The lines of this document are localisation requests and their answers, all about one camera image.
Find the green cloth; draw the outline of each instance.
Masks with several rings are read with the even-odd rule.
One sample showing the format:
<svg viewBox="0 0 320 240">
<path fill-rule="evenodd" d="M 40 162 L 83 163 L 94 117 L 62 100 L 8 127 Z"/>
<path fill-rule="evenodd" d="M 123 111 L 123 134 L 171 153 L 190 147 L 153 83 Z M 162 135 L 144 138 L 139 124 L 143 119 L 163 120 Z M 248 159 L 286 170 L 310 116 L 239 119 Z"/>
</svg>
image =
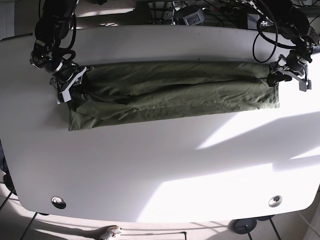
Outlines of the green cloth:
<svg viewBox="0 0 320 240">
<path fill-rule="evenodd" d="M 267 64 L 164 61 L 95 66 L 71 88 L 69 131 L 279 107 Z"/>
</svg>

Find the white table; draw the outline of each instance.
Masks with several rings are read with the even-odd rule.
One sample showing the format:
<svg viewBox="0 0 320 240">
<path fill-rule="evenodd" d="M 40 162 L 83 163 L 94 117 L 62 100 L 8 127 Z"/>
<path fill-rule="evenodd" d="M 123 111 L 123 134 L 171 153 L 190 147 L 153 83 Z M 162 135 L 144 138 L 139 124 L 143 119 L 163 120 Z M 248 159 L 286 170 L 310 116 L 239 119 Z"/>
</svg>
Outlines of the white table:
<svg viewBox="0 0 320 240">
<path fill-rule="evenodd" d="M 79 64 L 151 60 L 252 60 L 256 32 L 219 27 L 82 29 Z M 65 41 L 69 44 L 71 34 Z M 288 41 L 280 38 L 282 43 Z M 0 42 L 0 137 L 28 210 L 126 222 L 204 222 L 307 208 L 320 183 L 320 59 L 313 90 L 280 86 L 280 109 L 125 124 L 69 132 L 50 76 L 29 64 L 34 37 Z M 259 40 L 257 55 L 272 45 Z M 278 49 L 273 60 L 280 53 Z M 280 195 L 280 206 L 269 200 Z M 51 199 L 65 200 L 57 209 Z"/>
</svg>

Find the black cable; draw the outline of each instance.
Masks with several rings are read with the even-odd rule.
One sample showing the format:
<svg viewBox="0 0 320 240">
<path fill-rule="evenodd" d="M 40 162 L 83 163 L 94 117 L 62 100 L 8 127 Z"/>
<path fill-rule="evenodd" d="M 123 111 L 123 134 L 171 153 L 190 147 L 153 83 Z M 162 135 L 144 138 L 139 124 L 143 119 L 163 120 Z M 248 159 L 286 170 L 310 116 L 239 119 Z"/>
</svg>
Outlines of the black cable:
<svg viewBox="0 0 320 240">
<path fill-rule="evenodd" d="M 257 30 L 258 30 L 258 32 L 259 32 L 259 35 L 264 39 L 264 40 L 266 40 L 268 43 L 271 43 L 271 44 L 276 44 L 276 42 L 275 41 L 273 41 L 272 39 L 270 39 L 270 38 L 268 38 L 264 33 L 263 33 L 263 31 L 261 30 L 261 23 L 263 22 L 263 21 L 265 21 L 265 20 L 267 20 L 266 19 L 266 17 L 261 17 L 259 20 L 258 20 L 258 22 L 256 23 L 256 28 L 257 28 Z M 278 42 L 278 44 L 277 44 L 277 46 L 279 47 L 279 48 L 282 48 L 282 49 L 295 49 L 296 48 L 296 46 L 289 46 L 289 45 L 285 45 L 285 44 L 282 44 L 282 43 L 279 43 Z"/>
<path fill-rule="evenodd" d="M 254 41 L 253 41 L 253 45 L 252 45 L 252 55 L 253 55 L 253 58 L 254 58 L 254 60 L 256 60 L 258 63 L 264 64 L 264 63 L 268 62 L 268 61 L 274 56 L 274 54 L 275 54 L 275 52 L 276 52 L 276 49 L 277 49 L 277 46 L 278 46 L 279 32 L 278 32 L 278 27 L 277 27 L 277 21 L 276 21 L 274 15 L 272 14 L 271 10 L 269 9 L 269 7 L 265 4 L 265 2 L 264 2 L 263 0 L 257 0 L 257 1 L 259 1 L 259 2 L 263 5 L 264 9 L 265 9 L 265 10 L 267 11 L 267 13 L 269 14 L 269 16 L 270 16 L 270 18 L 271 18 L 271 20 L 272 20 L 272 22 L 273 22 L 273 24 L 274 24 L 274 27 L 275 27 L 275 43 L 274 43 L 274 47 L 273 47 L 272 53 L 271 53 L 271 55 L 267 58 L 267 60 L 260 61 L 260 60 L 258 60 L 258 59 L 256 58 L 255 45 L 256 45 L 256 41 L 257 41 L 257 39 L 258 39 L 258 37 L 259 37 L 259 35 L 260 35 L 260 32 L 257 34 L 257 36 L 255 37 L 255 39 L 254 39 Z"/>
<path fill-rule="evenodd" d="M 39 20 L 40 20 L 41 19 L 41 0 L 39 0 L 38 15 L 39 15 Z"/>
<path fill-rule="evenodd" d="M 230 17 L 228 17 L 228 16 L 225 15 L 222 11 L 220 11 L 220 9 L 219 9 L 218 7 L 216 7 L 215 5 L 213 5 L 211 2 L 209 2 L 209 1 L 207 1 L 207 0 L 202 0 L 202 1 L 204 1 L 204 2 L 206 2 L 207 4 L 211 5 L 212 7 L 214 7 L 214 8 L 215 8 L 216 10 L 218 10 L 226 19 L 228 19 L 229 22 L 231 22 L 233 25 L 235 25 L 236 27 L 238 27 L 238 26 L 234 23 L 234 21 L 232 21 L 232 20 L 230 19 Z"/>
<path fill-rule="evenodd" d="M 34 215 L 33 215 L 33 218 L 31 219 L 31 221 L 29 222 L 29 225 L 26 227 L 24 233 L 22 234 L 22 237 L 20 238 L 20 240 L 23 240 L 29 227 L 31 226 L 32 222 L 35 220 L 36 216 L 38 215 L 38 213 L 36 212 Z"/>
<path fill-rule="evenodd" d="M 310 22 L 310 25 L 314 22 L 314 20 L 316 20 L 317 18 L 319 18 L 320 17 L 320 15 L 319 16 L 316 16 L 311 22 Z"/>
<path fill-rule="evenodd" d="M 76 35 L 77 35 L 77 17 L 76 14 L 73 13 L 72 15 L 72 26 L 73 26 L 73 31 L 72 31 L 72 39 L 70 42 L 70 45 L 66 48 L 67 50 L 71 50 L 75 44 L 76 41 Z"/>
<path fill-rule="evenodd" d="M 272 228 L 273 228 L 273 230 L 274 230 L 274 232 L 275 232 L 276 237 L 278 238 L 278 240 L 281 240 L 280 235 L 279 235 L 279 233 L 278 233 L 278 231 L 277 231 L 277 229 L 276 229 L 276 226 L 274 225 L 274 222 L 272 221 L 272 219 L 271 219 L 270 216 L 269 216 L 269 220 L 270 220 L 270 223 L 271 223 L 271 225 L 272 225 Z"/>
<path fill-rule="evenodd" d="M 191 5 L 194 5 L 194 4 L 196 4 L 198 2 L 198 0 L 194 0 L 194 2 L 193 3 L 186 3 L 186 1 L 184 1 L 184 4 L 186 5 L 186 6 L 191 6 Z"/>
<path fill-rule="evenodd" d="M 13 188 L 13 189 L 11 190 L 11 192 L 9 193 L 9 195 L 6 197 L 6 199 L 4 200 L 4 202 L 1 204 L 1 206 L 0 206 L 0 211 L 4 208 L 6 202 L 9 200 L 9 198 L 11 197 L 11 195 L 13 194 L 14 191 L 15 191 L 15 188 Z"/>
<path fill-rule="evenodd" d="M 245 229 L 246 229 L 246 233 L 247 233 L 248 236 L 249 236 L 249 239 L 250 239 L 250 240 L 253 240 L 252 237 L 251 237 L 250 231 L 249 231 L 249 229 L 248 229 L 248 226 L 246 225 L 246 226 L 244 226 L 244 227 L 245 227 Z"/>
<path fill-rule="evenodd" d="M 217 25 L 215 25 L 216 27 L 220 24 L 220 23 L 222 23 L 222 27 L 225 27 L 225 23 L 224 23 L 224 21 L 222 21 L 218 16 L 216 16 L 214 13 L 212 13 L 212 12 L 205 12 L 205 14 L 210 14 L 211 16 L 214 16 L 216 19 L 218 19 L 218 24 Z"/>
<path fill-rule="evenodd" d="M 316 0 L 314 3 L 312 3 L 311 5 L 297 5 L 297 4 L 293 4 L 294 6 L 298 7 L 298 8 L 305 8 L 305 7 L 312 7 L 314 6 L 317 2 L 319 2 L 319 0 Z"/>
</svg>

